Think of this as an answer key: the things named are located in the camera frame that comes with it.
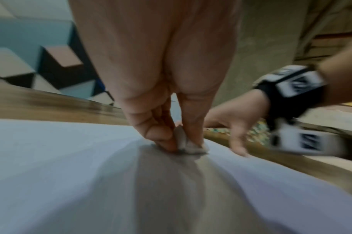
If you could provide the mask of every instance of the ceiling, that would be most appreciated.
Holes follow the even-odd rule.
[[[329,4],[336,0],[312,0],[308,9],[307,18],[303,27],[303,35],[310,26],[326,10]],[[315,37],[299,50],[294,60],[295,64],[318,63],[342,50],[352,41],[352,0],[345,3],[345,7],[330,15],[334,16]]]

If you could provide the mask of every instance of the mural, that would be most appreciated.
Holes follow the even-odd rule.
[[[0,82],[114,105],[66,0],[0,0]]]

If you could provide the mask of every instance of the wooden table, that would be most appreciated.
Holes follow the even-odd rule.
[[[0,83],[0,118],[127,125],[120,109],[93,101]],[[228,146],[223,134],[205,132],[205,138]],[[333,183],[352,194],[352,172],[310,158],[271,152],[248,143],[249,153]]]

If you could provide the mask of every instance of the person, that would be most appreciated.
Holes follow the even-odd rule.
[[[317,71],[327,83],[322,100],[317,106],[352,101],[352,43],[342,52],[320,62]],[[253,89],[211,109],[205,118],[204,127],[230,128],[231,150],[246,156],[246,134],[260,118],[267,116],[271,104],[264,92]]]
[[[188,138],[203,144],[204,117],[235,53],[240,0],[70,0],[83,45],[129,123],[176,151],[171,95]]]

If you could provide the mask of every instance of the white paper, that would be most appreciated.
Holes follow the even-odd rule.
[[[352,196],[206,141],[170,155],[129,126],[0,120],[0,234],[352,233]]]

